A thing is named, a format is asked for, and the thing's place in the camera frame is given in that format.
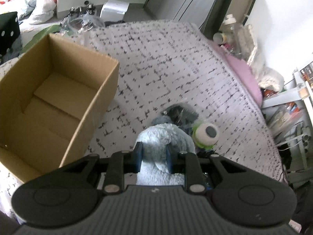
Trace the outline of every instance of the white tablecloth with black marks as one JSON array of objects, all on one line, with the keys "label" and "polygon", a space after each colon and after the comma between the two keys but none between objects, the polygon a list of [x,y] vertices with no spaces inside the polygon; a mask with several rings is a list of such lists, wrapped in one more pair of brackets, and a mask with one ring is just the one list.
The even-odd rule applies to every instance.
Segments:
[{"label": "white tablecloth with black marks", "polygon": [[202,118],[218,126],[217,153],[276,180],[284,178],[281,158],[260,109],[191,24],[126,23],[70,40],[120,62],[117,93],[86,154],[108,157],[133,149],[137,135],[162,109],[188,102]]}]

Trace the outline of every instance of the plastic bottle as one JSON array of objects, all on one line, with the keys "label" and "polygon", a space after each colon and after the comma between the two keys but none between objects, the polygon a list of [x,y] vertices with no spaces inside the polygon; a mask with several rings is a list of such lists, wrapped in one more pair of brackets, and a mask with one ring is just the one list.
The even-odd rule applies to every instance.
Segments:
[{"label": "plastic bottle", "polygon": [[238,30],[242,25],[237,23],[236,19],[232,14],[226,16],[226,19],[223,21],[222,31],[227,36],[227,49],[235,55],[237,58],[242,58],[242,52],[238,40]]}]

